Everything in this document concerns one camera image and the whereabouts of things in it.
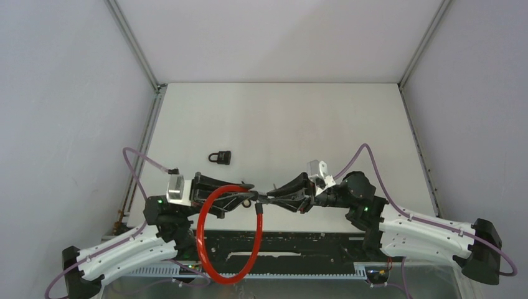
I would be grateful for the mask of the black padlock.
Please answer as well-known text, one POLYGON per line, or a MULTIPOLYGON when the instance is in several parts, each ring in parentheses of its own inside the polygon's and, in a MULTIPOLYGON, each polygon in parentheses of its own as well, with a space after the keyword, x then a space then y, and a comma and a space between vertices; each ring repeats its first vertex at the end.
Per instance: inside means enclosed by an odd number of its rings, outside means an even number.
POLYGON ((219 165, 230 165, 232 159, 231 151, 218 151, 208 156, 208 161, 219 165))

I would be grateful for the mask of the red cable lock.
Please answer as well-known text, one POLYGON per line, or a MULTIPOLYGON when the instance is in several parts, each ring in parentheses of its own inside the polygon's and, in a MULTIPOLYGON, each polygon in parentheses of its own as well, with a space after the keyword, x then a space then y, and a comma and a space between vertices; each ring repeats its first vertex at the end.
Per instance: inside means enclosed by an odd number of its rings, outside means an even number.
POLYGON ((199 218, 197 221, 197 228, 196 228, 196 247, 197 247, 197 253, 199 256, 199 259, 202 264, 202 268, 205 270, 205 272, 209 275, 209 277, 216 283, 223 284, 223 285, 233 285, 236 283, 241 282, 251 271, 253 268, 255 262, 257 261, 258 253, 260 251, 260 247, 262 244, 262 237, 263 237, 263 208, 262 204, 257 203, 255 212, 257 217, 257 228, 255 231, 255 237, 253 241, 253 248, 252 252, 250 254, 250 257, 248 258, 246 264, 244 267, 239 271, 238 274, 235 274, 231 277, 225 277, 221 275, 214 266, 211 264, 209 254, 206 247, 205 242, 205 222, 207 215, 213 206, 213 203, 215 200, 220 197, 221 195, 224 195, 228 192, 242 192, 242 193, 249 193, 250 187, 246 187, 245 185, 226 185, 218 187, 216 190, 214 190, 211 195, 207 197, 205 200, 205 203, 200 209, 199 218))

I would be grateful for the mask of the yellow padlock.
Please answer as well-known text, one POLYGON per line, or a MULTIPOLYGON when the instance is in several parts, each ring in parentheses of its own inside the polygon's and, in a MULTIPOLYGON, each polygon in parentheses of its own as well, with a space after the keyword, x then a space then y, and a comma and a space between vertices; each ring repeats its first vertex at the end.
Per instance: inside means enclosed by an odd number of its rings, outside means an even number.
POLYGON ((242 206, 243 206, 244 208, 250 208, 250 207, 252 206, 252 202, 251 202, 250 200, 244 200, 244 201, 242 202, 242 206))

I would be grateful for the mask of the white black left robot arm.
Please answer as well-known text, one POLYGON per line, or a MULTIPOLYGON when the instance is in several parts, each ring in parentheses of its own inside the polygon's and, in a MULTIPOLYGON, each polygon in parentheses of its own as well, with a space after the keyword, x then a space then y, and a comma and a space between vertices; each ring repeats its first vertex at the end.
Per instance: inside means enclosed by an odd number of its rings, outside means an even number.
POLYGON ((88 249, 70 246, 63 250, 63 276, 67 298, 91 298, 117 278, 163 260, 196 260, 210 278, 219 283, 240 281, 256 262, 263 234, 263 211, 259 193, 251 184, 232 184, 197 173, 185 180, 178 169, 168 170, 166 195, 145 200, 145 221, 129 231, 88 249), (257 231, 252 253, 238 274, 217 272, 205 246, 208 214, 223 218, 244 201, 255 202, 257 231))

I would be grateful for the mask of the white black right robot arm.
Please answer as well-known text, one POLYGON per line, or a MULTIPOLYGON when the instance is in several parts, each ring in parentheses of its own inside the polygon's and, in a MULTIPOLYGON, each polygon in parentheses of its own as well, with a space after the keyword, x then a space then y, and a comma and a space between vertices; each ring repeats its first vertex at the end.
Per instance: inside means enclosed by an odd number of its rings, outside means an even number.
POLYGON ((346 174, 339 184, 301 173, 266 196, 271 204, 302 214, 315 206, 347 209, 345 218, 365 233, 362 252, 369 260, 387 256, 452 263, 474 281, 499 284, 497 250, 502 242, 492 222, 456 222, 415 213, 395 207, 375 190, 361 171, 346 174))

